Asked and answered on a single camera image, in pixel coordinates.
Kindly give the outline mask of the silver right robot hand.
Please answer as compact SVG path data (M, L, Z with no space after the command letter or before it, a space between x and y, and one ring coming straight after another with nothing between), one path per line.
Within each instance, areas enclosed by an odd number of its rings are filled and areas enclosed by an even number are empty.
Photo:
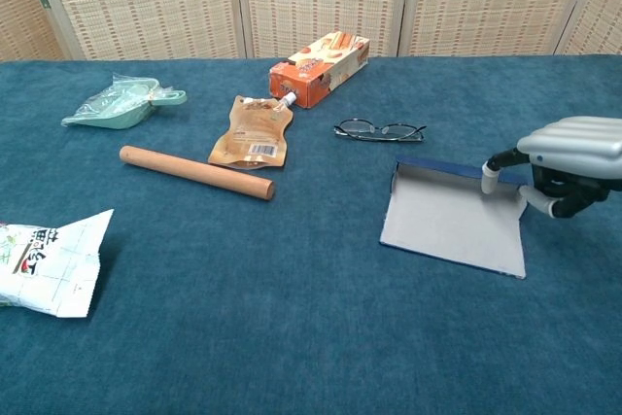
M549 123L484 162L481 190L492 193L502 169L526 163L533 183L519 188L521 196L551 218L571 218L621 191L621 120L575 116Z

